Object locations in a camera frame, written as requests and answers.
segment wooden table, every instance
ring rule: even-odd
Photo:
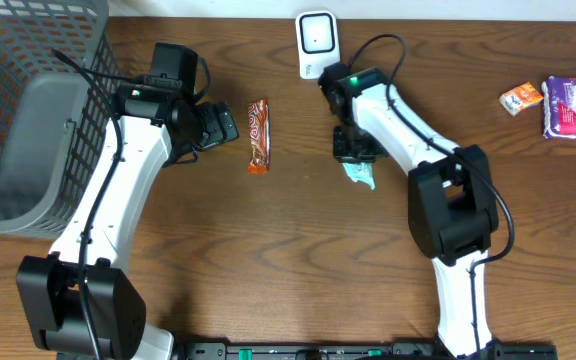
[[[576,142],[546,141],[538,108],[512,117],[497,101],[526,81],[576,76],[576,24],[340,21],[343,58],[383,32],[410,42],[396,80],[406,102],[446,137],[479,144],[512,208],[515,249],[486,270],[493,334],[552,341],[560,359],[576,359]],[[153,185],[130,272],[150,322],[233,342],[434,335],[435,277],[408,231],[406,178],[391,159],[376,164],[375,191],[344,175],[331,155],[337,119],[298,76],[292,20],[112,19],[108,33],[131,75],[149,70],[157,41],[196,50],[210,98],[228,101],[242,135]],[[398,52],[375,44],[357,68],[390,71]],[[272,167],[249,176],[246,107],[262,97]],[[54,356],[34,348],[15,286],[22,257],[49,247],[0,236],[0,359]]]

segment white background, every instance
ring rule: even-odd
[[[110,0],[115,16],[576,21],[576,0]]]

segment light blue object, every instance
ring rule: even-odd
[[[361,181],[370,186],[371,190],[375,190],[375,180],[372,178],[372,164],[359,163],[359,164],[346,164],[343,163],[346,175],[353,182]]]

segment brown wrapper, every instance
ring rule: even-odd
[[[268,128],[268,99],[261,99],[248,106],[250,145],[252,157],[248,174],[265,174],[270,163],[270,131]]]

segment gray basket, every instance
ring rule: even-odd
[[[105,0],[0,0],[0,233],[56,238],[83,196],[109,114],[50,49],[116,74],[107,18]]]

